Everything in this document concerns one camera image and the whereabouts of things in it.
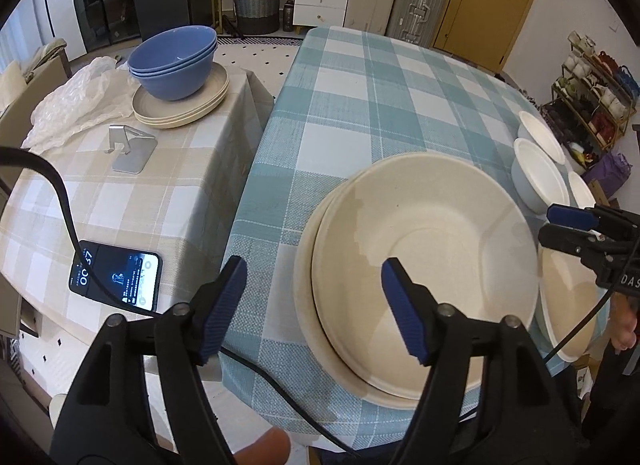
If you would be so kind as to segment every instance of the woven basket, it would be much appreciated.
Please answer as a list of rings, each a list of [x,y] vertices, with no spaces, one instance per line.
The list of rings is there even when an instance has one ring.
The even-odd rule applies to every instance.
[[[234,0],[239,30],[262,35],[280,28],[280,0]]]

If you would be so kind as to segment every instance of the water bottle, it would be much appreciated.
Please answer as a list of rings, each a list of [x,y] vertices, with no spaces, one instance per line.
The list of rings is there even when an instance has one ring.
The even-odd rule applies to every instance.
[[[293,31],[293,1],[288,0],[282,7],[282,31]]]

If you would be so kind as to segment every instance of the black cable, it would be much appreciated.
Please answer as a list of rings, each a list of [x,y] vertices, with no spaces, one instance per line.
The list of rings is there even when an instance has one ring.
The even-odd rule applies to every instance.
[[[120,307],[119,306],[121,304],[120,301],[118,301],[116,296],[109,289],[107,289],[106,286],[104,286],[100,282],[100,280],[97,278],[97,275],[95,275],[94,270],[91,268],[90,265],[87,264],[86,260],[84,259],[84,254],[82,253],[82,248],[80,247],[80,242],[78,241],[78,233],[76,233],[76,228],[74,226],[73,218],[71,216],[71,207],[69,204],[68,194],[66,193],[66,187],[58,171],[56,171],[56,169],[48,161],[46,161],[44,158],[41,158],[40,156],[32,154],[28,151],[11,148],[11,147],[2,147],[2,146],[0,146],[0,165],[13,166],[13,167],[19,167],[19,168],[28,168],[44,176],[44,178],[47,179],[47,181],[49,181],[49,183],[53,186],[56,192],[56,195],[58,196],[58,201],[60,202],[62,215],[65,220],[66,230],[69,234],[69,238],[71,239],[71,244],[74,246],[76,256],[80,260],[80,264],[85,270],[87,270],[90,278],[95,281],[96,285],[98,285],[100,290],[104,292],[107,295],[107,297],[114,300],[114,306]],[[623,265],[623,268],[622,268],[622,272],[620,272],[620,276],[618,277],[617,281],[613,283],[613,285],[611,285],[609,289],[607,289],[607,291],[602,296],[602,298],[598,301],[598,303],[591,309],[591,311],[580,322],[578,322],[578,324],[574,327],[574,329],[572,329],[568,333],[568,335],[564,337],[564,339],[562,339],[556,345],[556,347],[553,348],[551,352],[544,358],[545,364],[548,363],[549,360],[551,360],[551,358],[553,358],[556,354],[558,354],[559,350],[561,350],[572,338],[574,338],[578,334],[578,332],[582,328],[584,328],[584,326],[593,317],[597,315],[598,311],[600,311],[604,307],[607,301],[611,298],[611,295],[613,295],[613,292],[615,292],[616,286],[618,286],[622,281],[623,275],[625,275],[626,270],[631,264],[631,261],[633,260],[633,257],[636,253],[636,250],[638,249],[638,246],[640,246],[640,235],[636,233],[636,241],[634,243],[633,249],[631,249],[631,252],[627,256],[625,260],[625,264]],[[134,313],[140,313],[140,315],[145,315],[147,317],[160,317],[162,315],[158,312],[145,310],[139,307],[132,306],[130,304],[127,306],[129,307],[130,311],[133,311]],[[276,380],[267,371],[265,371],[260,366],[246,360],[240,355],[237,355],[231,350],[228,350],[224,347],[220,348],[220,352],[223,353],[223,355],[226,355],[229,358],[232,358],[239,364],[247,367],[248,369],[251,369],[254,373],[257,373],[258,375],[260,375],[269,385],[271,385],[271,387],[273,387],[276,393],[278,393],[291,406],[291,408],[296,413],[298,413],[311,427],[316,429],[316,431],[318,431],[319,434],[327,438],[327,440],[332,442],[334,445],[337,445],[339,448],[343,449],[346,453],[350,454],[351,456],[360,457],[359,454],[356,451],[354,451],[351,447],[341,442],[333,434],[328,432],[324,427],[319,425],[313,418],[311,418],[311,416],[309,416],[306,413],[306,411],[302,409],[302,407],[300,407],[296,403],[296,401],[289,396],[289,394],[280,386],[280,384],[278,384],[278,382],[276,382]],[[469,416],[475,414],[477,411],[478,411],[478,408],[474,407],[473,409],[467,411],[464,415],[461,415],[460,420],[462,421],[463,419],[468,418]]]
[[[566,344],[572,338],[574,338],[578,334],[578,332],[589,323],[589,321],[591,319],[593,319],[598,314],[598,312],[604,307],[604,305],[607,304],[607,301],[609,299],[611,299],[611,296],[616,291],[615,290],[616,287],[622,281],[623,275],[625,275],[626,270],[628,269],[629,265],[631,264],[631,261],[633,260],[634,256],[636,255],[636,250],[638,249],[638,246],[640,246],[640,233],[636,233],[636,242],[634,243],[634,246],[631,249],[631,252],[629,252],[629,255],[627,255],[627,257],[626,257],[625,264],[622,267],[622,271],[620,272],[620,276],[619,276],[618,280],[615,283],[613,283],[613,285],[609,286],[609,289],[607,289],[605,294],[602,296],[602,299],[600,299],[597,302],[597,304],[591,309],[591,311],[587,315],[585,315],[585,317],[580,322],[578,322],[575,325],[575,328],[572,329],[571,331],[569,331],[567,336],[564,337],[564,339],[562,339],[560,342],[558,342],[556,347],[553,348],[549,352],[549,354],[543,359],[543,362],[545,364],[548,363],[549,360],[551,360],[554,356],[556,356],[558,354],[558,352],[562,348],[564,348],[564,346],[566,346]],[[467,411],[464,415],[460,416],[460,421],[464,420],[465,418],[468,418],[471,415],[474,415],[477,411],[478,411],[477,407],[474,407],[473,409]]]
[[[91,266],[86,262],[84,258],[84,254],[82,253],[82,247],[80,246],[80,242],[78,241],[78,233],[76,232],[76,227],[74,225],[73,217],[71,214],[71,207],[69,204],[69,197],[66,193],[65,183],[58,173],[56,169],[44,158],[37,156],[33,153],[30,153],[25,150],[15,149],[11,147],[2,147],[0,146],[0,166],[13,166],[20,168],[28,168],[32,171],[37,172],[41,176],[43,176],[51,186],[53,187],[56,195],[58,197],[58,201],[60,203],[60,209],[62,210],[62,217],[65,220],[66,231],[69,234],[69,238],[71,239],[71,244],[74,246],[74,250],[76,252],[76,257],[80,260],[82,267],[89,273],[89,277],[94,280],[95,284],[98,285],[100,290],[109,297],[109,299],[114,301],[115,307],[120,307],[122,304],[115,294],[109,290],[105,285],[103,285],[98,279],[97,275],[95,275],[94,270]],[[138,308],[127,304],[127,307],[130,311],[134,311],[134,313],[141,313],[147,317],[161,317],[162,314],[156,311],[145,310],[142,308]],[[249,362],[248,360],[242,358],[239,355],[236,355],[231,350],[226,348],[221,348],[220,352],[223,355],[232,358],[243,366],[251,369],[254,373],[260,375],[264,380],[274,388],[276,393],[278,393],[284,400],[291,406],[291,408],[298,413],[302,418],[319,434],[323,435],[327,440],[332,442],[334,445],[337,445],[346,453],[350,454],[353,457],[359,457],[359,454],[356,453],[351,447],[341,442],[337,439],[333,434],[327,431],[324,427],[318,424],[311,416],[307,414],[307,412],[300,407],[296,401],[289,396],[289,394],[276,382],[276,380],[269,374],[267,371],[262,369],[260,366]]]
[[[269,385],[271,385],[271,387],[274,388],[275,392],[278,393],[282,398],[284,398],[284,400],[291,406],[291,408],[298,413],[300,416],[302,416],[302,418],[314,429],[316,429],[316,431],[318,431],[322,436],[324,436],[325,438],[327,438],[327,440],[329,440],[331,443],[333,443],[334,445],[337,445],[338,447],[340,447],[343,451],[345,451],[345,453],[355,457],[355,458],[359,458],[360,455],[354,451],[351,447],[349,447],[347,444],[341,442],[339,439],[337,439],[333,434],[331,434],[329,431],[327,431],[327,429],[325,429],[322,425],[320,425],[318,422],[316,422],[313,418],[311,418],[311,416],[309,416],[309,414],[307,414],[307,412],[302,409],[302,407],[300,407],[296,401],[291,398],[289,396],[289,393],[287,393],[287,391],[285,391],[282,386],[276,382],[274,380],[274,378],[267,373],[267,371],[265,371],[264,369],[262,369],[260,366],[248,361],[245,358],[242,358],[240,355],[236,355],[234,352],[232,352],[231,350],[225,348],[225,347],[221,347],[220,348],[220,353],[222,353],[223,355],[228,356],[229,358],[235,360],[236,362],[238,362],[239,364],[242,364],[244,367],[251,369],[254,373],[257,373],[258,375],[260,375],[262,378],[264,378],[264,380],[266,382],[268,382]]]

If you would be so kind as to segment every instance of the white bowl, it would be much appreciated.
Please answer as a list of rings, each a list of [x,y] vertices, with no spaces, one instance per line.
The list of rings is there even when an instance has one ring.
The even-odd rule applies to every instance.
[[[598,301],[596,276],[579,257],[539,247],[540,300],[536,319],[543,336],[553,347],[566,337]],[[591,319],[558,352],[565,362],[574,362],[586,351],[596,325]]]
[[[518,138],[526,138],[537,143],[553,161],[560,165],[564,164],[566,158],[562,146],[548,125],[541,118],[527,111],[520,111],[519,116],[521,124],[518,128]]]
[[[571,194],[574,195],[575,202],[580,209],[593,208],[596,206],[596,200],[591,193],[591,189],[584,180],[575,172],[568,174],[569,187]]]
[[[343,182],[332,190],[313,211],[300,236],[293,263],[293,304],[296,308],[298,324],[305,336],[309,349],[322,369],[329,373],[340,386],[357,398],[392,409],[415,409],[417,400],[395,397],[368,384],[356,375],[335,352],[327,339],[316,310],[311,285],[311,261],[318,228],[327,208],[336,196],[346,187]]]
[[[513,143],[516,157],[511,178],[516,191],[536,214],[544,214],[549,205],[569,205],[569,191],[556,164],[532,141],[518,138]]]
[[[322,218],[311,263],[322,329],[363,381],[418,400],[428,369],[402,340],[380,281],[398,257],[435,300],[468,317],[517,315],[528,327],[538,261],[520,208],[487,174],[458,158],[415,152],[376,162],[351,180]],[[478,385],[473,363],[467,388]]]

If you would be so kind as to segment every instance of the blue gripper pad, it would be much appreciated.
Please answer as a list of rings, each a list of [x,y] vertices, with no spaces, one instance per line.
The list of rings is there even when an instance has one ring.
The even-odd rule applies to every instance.
[[[220,351],[226,331],[231,319],[238,308],[242,292],[246,286],[246,261],[241,259],[227,280],[218,296],[209,318],[204,324],[204,341],[200,349],[200,356],[207,360],[211,355]]]
[[[600,221],[591,212],[584,209],[564,207],[562,205],[551,205],[546,210],[546,219],[549,223],[578,230],[597,230]]]
[[[429,352],[424,343],[424,326],[418,317],[414,307],[409,301],[396,272],[389,263],[385,261],[381,270],[382,289],[385,292],[386,301],[389,303],[391,312],[394,314],[398,329],[404,340],[404,345],[410,355],[418,358],[418,361],[425,365]]]

